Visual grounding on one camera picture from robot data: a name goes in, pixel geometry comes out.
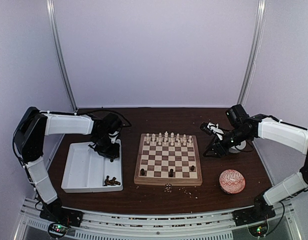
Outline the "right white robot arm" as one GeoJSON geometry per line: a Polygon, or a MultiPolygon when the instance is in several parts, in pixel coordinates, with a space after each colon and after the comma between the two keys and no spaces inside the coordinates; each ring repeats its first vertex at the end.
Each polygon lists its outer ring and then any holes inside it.
{"type": "Polygon", "coordinates": [[[308,191],[308,127],[287,123],[273,115],[249,116],[241,104],[226,110],[232,126],[225,130],[215,123],[202,123],[200,129],[213,135],[203,153],[221,158],[244,141],[256,141],[257,151],[274,186],[255,197],[250,217],[260,221],[272,206],[308,191]]]}

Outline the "dark chess piece corner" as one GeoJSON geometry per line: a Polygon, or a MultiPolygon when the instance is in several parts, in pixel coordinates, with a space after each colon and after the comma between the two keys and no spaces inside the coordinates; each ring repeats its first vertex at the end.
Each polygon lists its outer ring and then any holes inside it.
{"type": "Polygon", "coordinates": [[[140,174],[141,174],[142,176],[144,176],[144,175],[146,174],[146,172],[145,172],[145,170],[144,170],[143,168],[140,170],[140,174]]]}

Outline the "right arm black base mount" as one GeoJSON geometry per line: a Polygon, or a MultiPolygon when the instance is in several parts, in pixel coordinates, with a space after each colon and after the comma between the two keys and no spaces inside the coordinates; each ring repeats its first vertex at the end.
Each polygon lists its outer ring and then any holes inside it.
{"type": "Polygon", "coordinates": [[[260,221],[265,221],[276,216],[273,208],[269,208],[264,212],[256,211],[255,207],[244,208],[232,212],[236,226],[249,225],[260,221]]]}

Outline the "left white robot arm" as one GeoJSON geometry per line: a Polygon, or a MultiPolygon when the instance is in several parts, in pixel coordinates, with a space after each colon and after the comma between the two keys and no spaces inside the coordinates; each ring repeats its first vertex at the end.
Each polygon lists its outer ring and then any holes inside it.
{"type": "Polygon", "coordinates": [[[43,162],[44,139],[49,135],[80,134],[90,135],[88,145],[100,159],[110,162],[121,160],[121,145],[118,139],[121,129],[125,127],[125,117],[113,110],[107,116],[97,118],[94,111],[83,113],[41,111],[29,107],[18,124],[12,139],[15,156],[25,169],[31,185],[37,191],[41,201],[48,205],[46,213],[55,222],[66,217],[64,208],[56,202],[59,200],[46,167],[43,162]]]}

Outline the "wooden chess board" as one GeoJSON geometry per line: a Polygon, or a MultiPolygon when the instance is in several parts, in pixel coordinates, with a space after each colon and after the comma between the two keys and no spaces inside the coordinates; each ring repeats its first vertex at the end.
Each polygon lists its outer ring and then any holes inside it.
{"type": "Polygon", "coordinates": [[[138,185],[201,186],[202,171],[197,138],[193,146],[149,146],[143,145],[145,133],[141,135],[136,162],[134,183],[138,185]],[[174,176],[169,177],[170,169],[174,176]]]}

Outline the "white plastic divided tray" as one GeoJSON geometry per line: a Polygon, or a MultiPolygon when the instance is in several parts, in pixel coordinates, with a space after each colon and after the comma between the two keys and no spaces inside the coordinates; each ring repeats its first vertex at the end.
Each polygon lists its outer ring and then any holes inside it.
{"type": "Polygon", "coordinates": [[[99,193],[123,190],[122,154],[110,162],[89,147],[91,142],[69,147],[61,188],[66,193],[99,193]],[[121,185],[104,186],[106,176],[116,177],[121,185]]]}

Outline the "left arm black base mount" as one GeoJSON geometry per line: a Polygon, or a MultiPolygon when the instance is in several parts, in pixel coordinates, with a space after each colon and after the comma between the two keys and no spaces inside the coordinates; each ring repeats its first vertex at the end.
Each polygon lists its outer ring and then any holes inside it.
{"type": "Polygon", "coordinates": [[[80,227],[83,218],[83,212],[66,208],[51,209],[43,207],[40,218],[60,223],[64,226],[80,227]]]}

